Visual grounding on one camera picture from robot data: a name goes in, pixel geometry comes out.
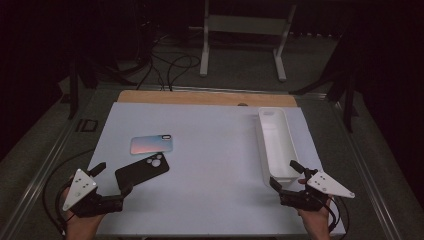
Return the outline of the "white table mat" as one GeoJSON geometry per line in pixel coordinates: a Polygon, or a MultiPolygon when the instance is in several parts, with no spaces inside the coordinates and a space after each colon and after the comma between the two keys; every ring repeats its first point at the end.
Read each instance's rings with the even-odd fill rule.
{"type": "Polygon", "coordinates": [[[118,193],[115,172],[137,161],[130,141],[169,134],[168,172],[136,186],[101,236],[289,236],[305,232],[295,209],[265,185],[258,151],[258,108],[116,103],[91,159],[106,163],[99,193],[118,193]]]}

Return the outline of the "black stand leg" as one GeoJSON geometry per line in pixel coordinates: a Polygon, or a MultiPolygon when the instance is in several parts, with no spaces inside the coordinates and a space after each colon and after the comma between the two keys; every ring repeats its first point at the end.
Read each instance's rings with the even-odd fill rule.
{"type": "Polygon", "coordinates": [[[79,108],[79,81],[82,81],[84,86],[90,89],[96,88],[98,84],[93,61],[88,56],[75,54],[69,63],[69,119],[74,118],[79,108]]]}

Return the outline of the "black phone case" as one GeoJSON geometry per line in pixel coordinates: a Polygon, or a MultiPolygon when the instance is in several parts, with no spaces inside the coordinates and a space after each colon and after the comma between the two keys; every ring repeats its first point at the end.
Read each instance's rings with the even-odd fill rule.
{"type": "Polygon", "coordinates": [[[164,174],[169,169],[165,155],[159,152],[116,170],[115,176],[118,187],[122,190],[129,185],[135,186],[164,174]]]}

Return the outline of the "metal floor rail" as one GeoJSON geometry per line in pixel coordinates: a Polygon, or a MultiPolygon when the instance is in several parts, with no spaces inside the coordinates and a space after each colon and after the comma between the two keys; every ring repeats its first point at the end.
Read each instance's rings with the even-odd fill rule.
{"type": "Polygon", "coordinates": [[[339,102],[331,103],[330,107],[332,112],[338,122],[338,125],[341,127],[346,141],[353,152],[354,160],[353,163],[358,171],[358,174],[363,182],[363,186],[368,194],[370,202],[373,206],[373,209],[376,213],[376,216],[382,226],[383,232],[388,240],[403,240],[399,229],[397,228],[392,215],[390,214],[387,204],[381,195],[376,182],[373,179],[370,169],[366,164],[365,158],[357,144],[352,133],[350,133],[343,122],[343,110],[339,102]]]}
{"type": "Polygon", "coordinates": [[[79,91],[72,119],[69,104],[55,103],[0,164],[0,240],[14,240],[19,233],[94,94],[79,91]]]}

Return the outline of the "iridescent phone case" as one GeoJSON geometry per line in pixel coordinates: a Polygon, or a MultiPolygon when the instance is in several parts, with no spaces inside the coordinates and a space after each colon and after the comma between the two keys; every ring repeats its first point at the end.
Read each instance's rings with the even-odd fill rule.
{"type": "Polygon", "coordinates": [[[168,152],[172,149],[173,138],[171,135],[134,137],[130,142],[130,153],[132,155],[168,152]]]}

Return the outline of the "white metal stand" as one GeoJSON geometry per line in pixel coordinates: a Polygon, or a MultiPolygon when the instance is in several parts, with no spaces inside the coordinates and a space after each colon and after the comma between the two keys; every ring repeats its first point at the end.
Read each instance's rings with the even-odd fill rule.
{"type": "Polygon", "coordinates": [[[279,36],[280,43],[273,50],[273,59],[278,80],[280,82],[285,82],[287,80],[282,60],[282,52],[289,36],[289,30],[297,8],[296,4],[290,5],[288,15],[284,19],[217,15],[211,14],[209,7],[210,0],[204,0],[203,49],[199,72],[201,77],[206,77],[208,75],[210,55],[209,33],[225,32],[279,36]]]}

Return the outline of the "person's right hand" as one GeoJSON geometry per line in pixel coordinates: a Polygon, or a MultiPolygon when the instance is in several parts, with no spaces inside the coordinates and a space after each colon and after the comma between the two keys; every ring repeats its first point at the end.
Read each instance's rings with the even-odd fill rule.
{"type": "Polygon", "coordinates": [[[325,207],[319,211],[298,209],[297,213],[302,218],[304,228],[311,240],[331,240],[328,228],[329,211],[325,207]]]}

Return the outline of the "white plastic bin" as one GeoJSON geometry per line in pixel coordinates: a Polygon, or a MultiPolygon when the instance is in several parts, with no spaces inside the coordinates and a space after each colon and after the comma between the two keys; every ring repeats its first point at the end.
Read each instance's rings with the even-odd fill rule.
{"type": "Polygon", "coordinates": [[[258,110],[256,135],[263,181],[270,186],[273,178],[281,185],[295,181],[300,174],[290,166],[298,156],[283,108],[262,107],[258,110]]]}

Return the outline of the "person's left hand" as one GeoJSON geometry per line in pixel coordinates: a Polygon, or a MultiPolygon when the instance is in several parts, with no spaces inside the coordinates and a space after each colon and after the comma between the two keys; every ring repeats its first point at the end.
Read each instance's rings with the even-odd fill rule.
{"type": "Polygon", "coordinates": [[[66,212],[65,240],[94,240],[105,215],[80,218],[72,211],[66,212]]]}

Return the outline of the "black tripod stand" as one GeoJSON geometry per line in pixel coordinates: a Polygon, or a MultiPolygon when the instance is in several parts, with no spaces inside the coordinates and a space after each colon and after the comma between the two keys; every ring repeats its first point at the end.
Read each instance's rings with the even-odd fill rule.
{"type": "Polygon", "coordinates": [[[338,102],[342,96],[345,97],[343,123],[350,133],[353,132],[351,118],[356,82],[355,75],[358,70],[357,47],[360,45],[357,35],[358,27],[357,20],[352,20],[349,23],[317,81],[300,89],[290,91],[291,95],[304,95],[326,83],[332,83],[330,90],[326,93],[326,99],[329,102],[338,102]]]}

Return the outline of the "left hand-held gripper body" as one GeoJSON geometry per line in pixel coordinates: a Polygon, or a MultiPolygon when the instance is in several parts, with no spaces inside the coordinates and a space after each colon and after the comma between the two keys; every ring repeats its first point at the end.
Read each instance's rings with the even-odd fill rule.
{"type": "Polygon", "coordinates": [[[98,185],[85,171],[78,169],[62,206],[63,211],[71,211],[80,218],[93,217],[123,209],[121,195],[102,196],[97,193],[98,185]]]}

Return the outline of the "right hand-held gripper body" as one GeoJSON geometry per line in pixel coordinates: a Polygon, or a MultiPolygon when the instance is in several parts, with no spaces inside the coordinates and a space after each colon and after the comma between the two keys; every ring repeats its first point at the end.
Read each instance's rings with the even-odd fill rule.
{"type": "Polygon", "coordinates": [[[280,203],[306,211],[319,211],[330,196],[354,198],[355,194],[324,171],[306,170],[305,189],[299,192],[279,189],[280,203]]]}

